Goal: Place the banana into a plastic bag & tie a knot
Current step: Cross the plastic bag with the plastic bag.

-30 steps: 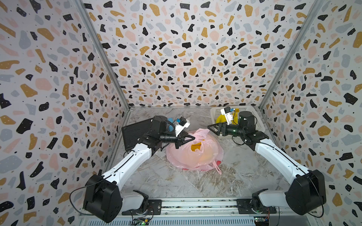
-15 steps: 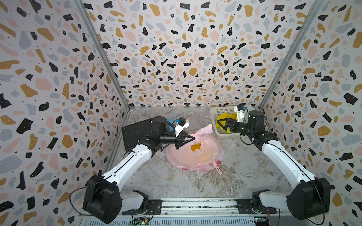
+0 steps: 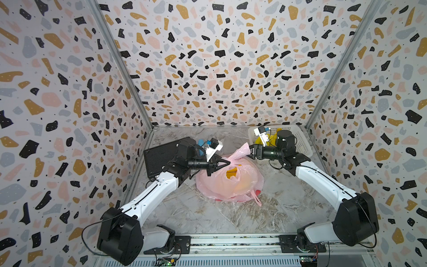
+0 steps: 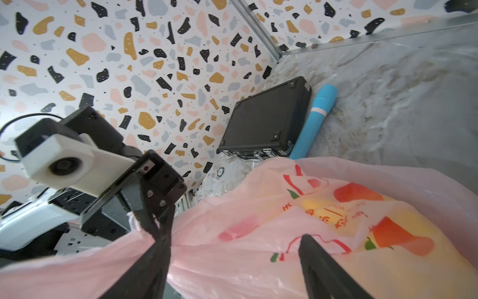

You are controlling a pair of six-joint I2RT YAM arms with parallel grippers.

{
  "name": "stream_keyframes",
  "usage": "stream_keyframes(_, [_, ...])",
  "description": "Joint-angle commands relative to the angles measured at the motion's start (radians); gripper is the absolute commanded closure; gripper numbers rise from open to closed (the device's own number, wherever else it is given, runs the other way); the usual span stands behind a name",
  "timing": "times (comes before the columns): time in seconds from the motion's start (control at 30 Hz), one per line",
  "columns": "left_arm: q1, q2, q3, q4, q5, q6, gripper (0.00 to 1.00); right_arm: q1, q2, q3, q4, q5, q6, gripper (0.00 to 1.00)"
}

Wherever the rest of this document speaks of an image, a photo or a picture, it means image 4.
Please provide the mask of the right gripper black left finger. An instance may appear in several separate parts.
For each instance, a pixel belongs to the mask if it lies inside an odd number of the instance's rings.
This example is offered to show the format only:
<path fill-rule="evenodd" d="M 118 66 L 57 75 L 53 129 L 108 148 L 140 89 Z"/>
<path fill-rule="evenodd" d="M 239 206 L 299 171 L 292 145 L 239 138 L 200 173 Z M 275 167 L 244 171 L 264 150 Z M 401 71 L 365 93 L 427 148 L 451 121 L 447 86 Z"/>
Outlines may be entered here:
<path fill-rule="evenodd" d="M 161 236 L 101 297 L 161 299 L 171 261 L 171 237 Z"/>

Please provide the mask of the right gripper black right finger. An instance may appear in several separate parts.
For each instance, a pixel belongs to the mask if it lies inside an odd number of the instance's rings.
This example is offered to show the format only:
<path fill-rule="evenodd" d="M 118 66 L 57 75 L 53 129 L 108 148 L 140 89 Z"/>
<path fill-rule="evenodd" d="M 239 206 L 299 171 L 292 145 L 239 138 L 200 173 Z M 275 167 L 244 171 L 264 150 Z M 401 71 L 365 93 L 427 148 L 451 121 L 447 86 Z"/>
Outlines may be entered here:
<path fill-rule="evenodd" d="M 298 253 L 310 299 L 371 298 L 312 235 L 302 236 Z"/>

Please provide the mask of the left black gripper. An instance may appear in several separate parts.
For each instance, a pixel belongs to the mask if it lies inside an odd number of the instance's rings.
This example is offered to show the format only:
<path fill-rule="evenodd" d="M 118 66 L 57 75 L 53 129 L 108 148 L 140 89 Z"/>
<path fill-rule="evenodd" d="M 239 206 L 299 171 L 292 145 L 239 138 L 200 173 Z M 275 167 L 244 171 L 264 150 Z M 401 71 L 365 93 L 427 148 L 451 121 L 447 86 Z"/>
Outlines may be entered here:
<path fill-rule="evenodd" d="M 83 232 L 114 241 L 132 231 L 132 212 L 154 239 L 171 239 L 175 203 L 187 190 L 182 176 L 155 151 L 145 154 L 128 147 L 123 138 L 90 106 L 61 121 L 78 134 L 86 133 L 101 150 L 133 160 L 124 173 L 108 170 L 113 183 L 99 198 L 72 188 L 59 193 L 59 206 L 80 217 Z"/>

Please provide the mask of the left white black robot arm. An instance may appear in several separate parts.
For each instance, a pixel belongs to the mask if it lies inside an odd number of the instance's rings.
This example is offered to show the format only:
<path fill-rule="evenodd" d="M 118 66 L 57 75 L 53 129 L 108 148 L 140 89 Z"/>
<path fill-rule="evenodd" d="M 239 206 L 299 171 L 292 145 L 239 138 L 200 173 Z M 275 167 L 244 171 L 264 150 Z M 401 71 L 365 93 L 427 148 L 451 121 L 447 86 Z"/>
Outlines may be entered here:
<path fill-rule="evenodd" d="M 122 135 L 92 107 L 39 121 L 15 139 L 18 162 L 45 189 L 1 213 L 1 255 L 11 260 L 88 249 L 69 223 L 95 245 L 132 230 L 134 216 L 152 235 L 171 226 L 176 202 L 186 192 L 178 174 L 155 151 L 124 144 Z"/>

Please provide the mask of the pink plastic bag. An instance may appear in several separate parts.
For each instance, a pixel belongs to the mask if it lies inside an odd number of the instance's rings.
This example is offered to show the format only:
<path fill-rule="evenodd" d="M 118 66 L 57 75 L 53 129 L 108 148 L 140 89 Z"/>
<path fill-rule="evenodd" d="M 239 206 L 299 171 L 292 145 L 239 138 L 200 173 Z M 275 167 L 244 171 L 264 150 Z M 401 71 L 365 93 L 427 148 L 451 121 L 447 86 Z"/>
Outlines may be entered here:
<path fill-rule="evenodd" d="M 298 250 L 316 220 L 301 208 L 306 199 L 407 203 L 478 271 L 478 198 L 439 171 L 274 158 L 234 190 L 174 216 L 166 283 L 186 299 L 308 299 Z M 132 231 L 106 247 L 2 269 L 1 297 L 102 299 L 157 240 L 129 218 Z"/>

